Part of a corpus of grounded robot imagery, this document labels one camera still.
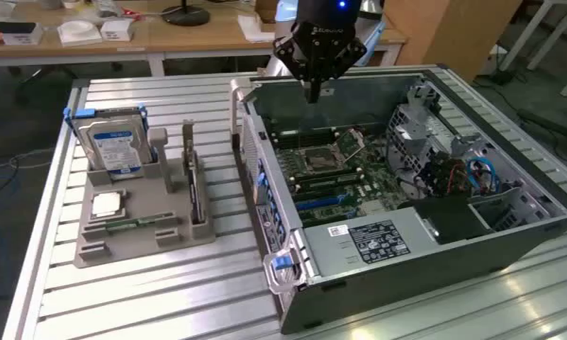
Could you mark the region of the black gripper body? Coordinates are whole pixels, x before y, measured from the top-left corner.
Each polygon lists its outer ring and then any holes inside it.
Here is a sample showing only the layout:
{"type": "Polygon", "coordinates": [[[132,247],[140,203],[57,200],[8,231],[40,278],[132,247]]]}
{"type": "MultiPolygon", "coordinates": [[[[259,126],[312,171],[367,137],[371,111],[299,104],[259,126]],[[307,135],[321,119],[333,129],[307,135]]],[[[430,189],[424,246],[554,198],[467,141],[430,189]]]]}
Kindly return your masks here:
{"type": "Polygon", "coordinates": [[[355,23],[360,1],[299,1],[292,27],[299,56],[307,60],[312,76],[313,48],[331,40],[356,38],[355,23]]]}

